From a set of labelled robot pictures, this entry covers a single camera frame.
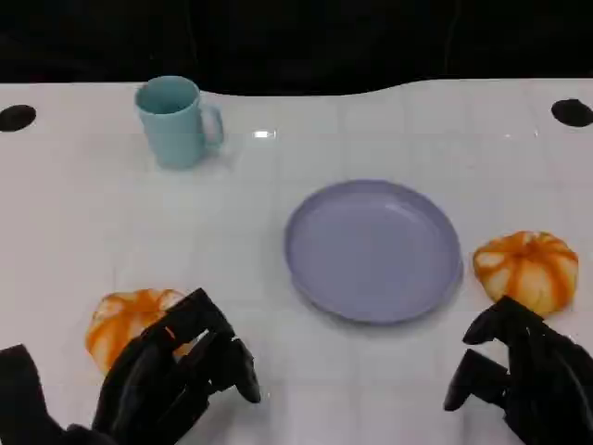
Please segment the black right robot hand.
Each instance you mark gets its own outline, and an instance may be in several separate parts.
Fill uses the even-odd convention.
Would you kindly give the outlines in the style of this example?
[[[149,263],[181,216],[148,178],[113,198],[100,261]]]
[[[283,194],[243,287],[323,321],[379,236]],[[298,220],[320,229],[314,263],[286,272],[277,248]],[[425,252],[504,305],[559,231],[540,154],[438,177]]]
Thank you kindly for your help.
[[[505,423],[525,444],[591,443],[588,352],[508,296],[480,313],[463,337],[471,347],[494,339],[507,346],[508,366],[466,350],[449,383],[445,411],[475,396],[501,408]]]

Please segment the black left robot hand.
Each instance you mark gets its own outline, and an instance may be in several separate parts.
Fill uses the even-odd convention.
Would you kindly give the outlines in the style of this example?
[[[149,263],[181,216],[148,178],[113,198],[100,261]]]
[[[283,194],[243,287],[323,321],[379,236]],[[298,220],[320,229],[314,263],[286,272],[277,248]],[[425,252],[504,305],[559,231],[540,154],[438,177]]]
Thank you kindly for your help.
[[[209,397],[229,388],[261,401],[251,352],[199,288],[123,350],[101,388],[92,428],[118,444],[174,444]]]

